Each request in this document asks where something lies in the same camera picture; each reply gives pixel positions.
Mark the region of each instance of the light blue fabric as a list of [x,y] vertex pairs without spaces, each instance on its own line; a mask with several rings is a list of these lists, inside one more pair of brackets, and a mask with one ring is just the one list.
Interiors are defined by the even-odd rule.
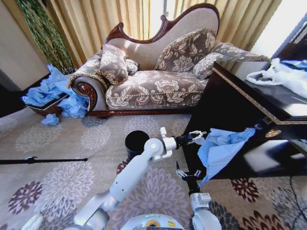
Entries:
[[246,128],[240,133],[211,128],[198,151],[202,164],[207,168],[207,175],[200,186],[224,168],[254,134],[254,128]]
[[69,98],[64,98],[59,104],[62,107],[62,115],[65,117],[85,117],[88,106],[88,99],[76,94],[72,89],[66,88],[67,80],[56,82],[56,86],[64,93],[69,95]]
[[47,114],[46,118],[41,121],[43,125],[55,126],[59,123],[59,119],[55,114]]
[[48,79],[42,80],[39,87],[31,88],[26,96],[22,97],[24,103],[35,106],[43,106],[48,102],[58,99],[61,93],[69,95],[63,99],[59,107],[62,107],[62,115],[73,118],[85,117],[88,106],[88,99],[76,94],[72,89],[66,88],[67,79],[54,66],[47,65],[50,76]]
[[56,87],[57,81],[65,80],[64,75],[54,66],[47,65],[50,76],[48,79],[44,79],[39,87],[29,89],[26,96],[22,97],[25,104],[34,106],[44,106],[48,102],[54,99],[58,99],[59,95],[63,93],[59,88]]
[[284,60],[281,61],[280,63],[293,69],[302,69],[304,71],[307,71],[307,60],[302,60],[302,61]]

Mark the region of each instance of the chaise lounge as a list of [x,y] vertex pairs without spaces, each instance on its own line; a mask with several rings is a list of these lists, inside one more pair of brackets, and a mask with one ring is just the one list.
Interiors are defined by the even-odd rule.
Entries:
[[[206,77],[210,75],[215,60],[267,60],[264,56],[254,55],[232,44],[215,41],[220,18],[218,10],[213,5],[198,4],[184,11],[173,21],[168,21],[165,15],[161,16],[161,20],[161,28],[149,40],[130,38],[123,32],[123,23],[119,23],[106,38],[105,44],[124,51],[124,58],[129,57],[138,64],[138,70],[133,75],[129,74],[121,82],[113,82],[107,74],[110,71],[97,71],[103,51],[95,54],[74,73],[70,85],[77,94],[89,97],[89,115],[189,113],[201,97],[208,81]],[[187,68],[189,71],[184,71],[181,62],[179,71],[176,68],[165,69],[163,61],[166,59],[161,61],[161,55],[165,54],[166,47],[169,52],[169,44],[174,41],[183,44],[180,41],[182,37],[186,39],[191,33],[199,30],[202,31],[202,35],[207,36],[208,48],[207,53],[197,60],[199,68],[196,69],[195,65],[193,71],[190,70],[193,64]],[[208,32],[214,35],[213,40],[208,41]],[[190,47],[190,51],[197,53],[197,49],[193,50],[194,47]]]

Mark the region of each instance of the carpet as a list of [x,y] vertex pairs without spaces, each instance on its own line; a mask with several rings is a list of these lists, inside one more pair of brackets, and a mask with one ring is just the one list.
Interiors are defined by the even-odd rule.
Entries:
[[[0,119],[1,159],[84,158],[88,162],[0,165],[0,230],[20,229],[42,213],[40,229],[61,230],[95,194],[107,190],[127,165],[125,136],[143,130],[159,137],[183,133],[190,115],[61,117],[57,126],[40,124],[42,116],[26,108]],[[131,194],[110,213],[108,230],[118,230],[131,217],[147,213],[173,216],[189,229],[192,210],[188,186],[176,174],[176,161],[187,169],[183,151],[154,163]],[[298,203],[307,214],[307,177],[291,180]],[[305,230],[289,177],[210,180],[202,188],[212,198],[210,211],[224,230]]]

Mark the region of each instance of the beige curtain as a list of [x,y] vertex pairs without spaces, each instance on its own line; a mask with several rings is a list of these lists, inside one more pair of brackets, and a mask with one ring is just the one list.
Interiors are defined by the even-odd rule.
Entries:
[[169,20],[198,3],[210,3],[220,13],[217,40],[251,50],[282,0],[168,0]]
[[47,1],[47,11],[65,37],[76,67],[100,50],[119,22],[127,35],[148,39],[150,6],[151,0]]
[[[214,4],[220,13],[217,39],[250,50],[281,0],[167,0],[168,19],[203,2]],[[47,0],[47,12],[79,67],[119,22],[133,38],[152,37],[161,25],[163,0]]]

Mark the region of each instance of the black cup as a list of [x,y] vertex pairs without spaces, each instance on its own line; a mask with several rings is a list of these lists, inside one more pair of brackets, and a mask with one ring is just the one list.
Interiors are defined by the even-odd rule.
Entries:
[[125,146],[129,160],[144,152],[144,144],[149,140],[149,136],[140,130],[133,131],[126,136]]

